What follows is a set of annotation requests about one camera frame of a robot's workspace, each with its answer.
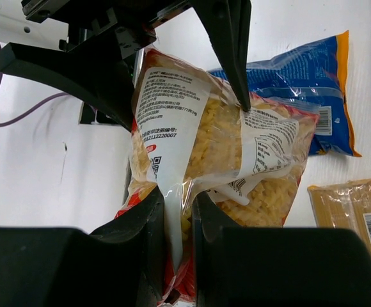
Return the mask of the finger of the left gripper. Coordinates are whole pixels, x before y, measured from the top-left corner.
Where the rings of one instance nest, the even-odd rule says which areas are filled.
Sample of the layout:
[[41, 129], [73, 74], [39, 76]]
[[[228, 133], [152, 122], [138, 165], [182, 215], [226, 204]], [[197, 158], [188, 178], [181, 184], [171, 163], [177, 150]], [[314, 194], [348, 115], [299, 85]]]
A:
[[203, 24], [212, 48], [243, 111], [251, 109], [246, 63], [251, 1], [197, 0], [191, 6]]

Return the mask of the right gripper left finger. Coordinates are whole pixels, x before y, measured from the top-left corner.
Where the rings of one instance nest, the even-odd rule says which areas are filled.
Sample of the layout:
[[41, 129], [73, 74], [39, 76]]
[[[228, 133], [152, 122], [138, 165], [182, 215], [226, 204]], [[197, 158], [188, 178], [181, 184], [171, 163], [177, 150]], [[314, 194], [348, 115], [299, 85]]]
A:
[[162, 298], [164, 200], [143, 201], [92, 233], [0, 228], [0, 306], [155, 306]]

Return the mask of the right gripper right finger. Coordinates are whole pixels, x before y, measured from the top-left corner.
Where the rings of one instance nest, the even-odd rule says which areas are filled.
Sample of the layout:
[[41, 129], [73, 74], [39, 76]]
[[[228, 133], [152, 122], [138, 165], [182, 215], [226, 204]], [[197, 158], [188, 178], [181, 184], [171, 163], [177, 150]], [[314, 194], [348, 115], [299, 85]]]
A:
[[371, 257], [352, 231], [242, 227], [193, 203], [198, 306], [371, 306]]

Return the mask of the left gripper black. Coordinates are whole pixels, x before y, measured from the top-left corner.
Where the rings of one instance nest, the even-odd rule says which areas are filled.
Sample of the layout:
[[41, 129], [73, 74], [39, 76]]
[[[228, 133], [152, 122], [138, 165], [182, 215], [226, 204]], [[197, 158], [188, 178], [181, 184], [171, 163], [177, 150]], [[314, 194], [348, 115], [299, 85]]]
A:
[[134, 59], [154, 43], [155, 30], [194, 1], [23, 1], [28, 21], [67, 24], [56, 50], [8, 43], [0, 73], [65, 92], [131, 130]]

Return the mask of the red fusilli bag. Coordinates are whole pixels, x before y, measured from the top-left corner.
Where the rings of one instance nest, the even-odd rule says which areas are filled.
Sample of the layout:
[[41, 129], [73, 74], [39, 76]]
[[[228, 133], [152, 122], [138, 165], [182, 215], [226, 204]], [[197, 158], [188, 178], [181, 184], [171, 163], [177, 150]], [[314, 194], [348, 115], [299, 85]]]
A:
[[192, 203], [202, 192], [241, 226], [281, 227], [296, 197], [319, 105], [249, 96], [157, 49], [144, 53], [132, 109], [131, 180], [122, 213], [154, 189], [164, 200], [163, 304], [196, 299]]

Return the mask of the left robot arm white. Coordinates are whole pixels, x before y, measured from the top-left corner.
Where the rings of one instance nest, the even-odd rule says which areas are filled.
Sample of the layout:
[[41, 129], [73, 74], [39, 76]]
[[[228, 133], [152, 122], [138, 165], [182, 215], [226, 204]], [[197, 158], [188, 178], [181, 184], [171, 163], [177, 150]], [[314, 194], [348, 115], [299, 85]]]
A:
[[250, 1], [0, 1], [0, 75], [56, 88], [130, 129], [134, 85], [125, 60], [190, 8], [248, 111]]

